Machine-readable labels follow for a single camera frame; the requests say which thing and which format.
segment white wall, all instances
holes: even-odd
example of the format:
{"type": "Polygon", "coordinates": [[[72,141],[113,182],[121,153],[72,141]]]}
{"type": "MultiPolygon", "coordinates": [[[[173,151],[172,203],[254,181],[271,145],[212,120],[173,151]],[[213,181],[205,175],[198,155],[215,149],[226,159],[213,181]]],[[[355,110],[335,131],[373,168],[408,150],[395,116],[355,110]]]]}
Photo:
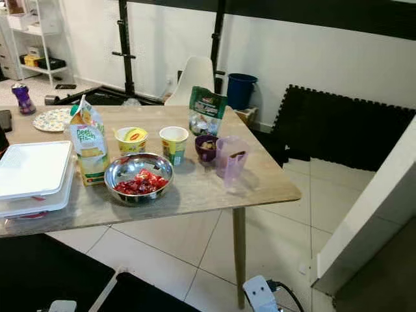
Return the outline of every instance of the white wall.
{"type": "MultiPolygon", "coordinates": [[[[75,74],[124,87],[118,2],[60,0],[75,74]]],[[[161,96],[190,55],[211,50],[215,14],[129,3],[136,91],[161,96]]],[[[219,69],[259,78],[253,101],[273,123],[288,84],[353,98],[416,107],[416,42],[283,21],[226,16],[219,69]]]]}

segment pink plastic cup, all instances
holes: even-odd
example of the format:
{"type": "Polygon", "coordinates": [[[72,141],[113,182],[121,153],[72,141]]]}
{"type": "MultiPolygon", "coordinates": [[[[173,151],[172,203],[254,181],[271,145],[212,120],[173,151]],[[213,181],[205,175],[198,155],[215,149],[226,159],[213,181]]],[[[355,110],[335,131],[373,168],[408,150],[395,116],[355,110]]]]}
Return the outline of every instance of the pink plastic cup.
{"type": "Polygon", "coordinates": [[[226,187],[240,176],[249,152],[249,145],[237,136],[216,141],[216,174],[224,178],[226,187]]]}

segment wall outlet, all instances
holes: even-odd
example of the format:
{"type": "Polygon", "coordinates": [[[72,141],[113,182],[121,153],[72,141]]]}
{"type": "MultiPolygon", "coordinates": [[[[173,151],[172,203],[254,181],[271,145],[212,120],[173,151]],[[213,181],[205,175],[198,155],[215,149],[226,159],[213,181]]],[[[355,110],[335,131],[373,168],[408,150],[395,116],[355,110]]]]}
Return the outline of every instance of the wall outlet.
{"type": "Polygon", "coordinates": [[[170,86],[175,81],[175,75],[166,75],[166,83],[170,86]]]}

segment metal bowl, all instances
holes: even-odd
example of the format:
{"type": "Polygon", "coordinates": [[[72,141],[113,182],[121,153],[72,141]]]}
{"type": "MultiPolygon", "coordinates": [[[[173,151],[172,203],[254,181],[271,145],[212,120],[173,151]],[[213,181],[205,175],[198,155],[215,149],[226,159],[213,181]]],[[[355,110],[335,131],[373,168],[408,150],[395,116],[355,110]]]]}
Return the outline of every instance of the metal bowl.
{"type": "Polygon", "coordinates": [[[110,164],[104,175],[104,182],[111,195],[119,202],[128,205],[137,205],[140,202],[154,200],[162,196],[172,184],[173,179],[174,169],[170,162],[164,157],[152,153],[138,153],[116,159],[110,164]],[[132,180],[143,168],[163,177],[168,180],[168,183],[155,192],[141,195],[128,195],[114,189],[119,182],[132,180]]]}

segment paper cup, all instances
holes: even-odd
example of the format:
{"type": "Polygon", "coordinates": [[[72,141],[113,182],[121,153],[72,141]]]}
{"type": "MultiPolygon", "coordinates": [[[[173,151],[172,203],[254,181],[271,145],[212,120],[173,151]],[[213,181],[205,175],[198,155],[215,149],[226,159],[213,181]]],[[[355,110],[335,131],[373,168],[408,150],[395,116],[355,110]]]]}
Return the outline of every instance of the paper cup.
{"type": "Polygon", "coordinates": [[[162,139],[163,155],[177,166],[182,163],[185,155],[185,146],[189,133],[182,127],[166,127],[160,130],[162,139]]]}
{"type": "Polygon", "coordinates": [[[118,141],[118,149],[120,150],[122,156],[135,153],[143,153],[146,151],[146,140],[148,138],[148,133],[146,130],[138,127],[121,128],[115,132],[115,137],[118,141]],[[140,131],[141,139],[134,142],[125,141],[125,135],[132,129],[138,129],[140,131]]]}

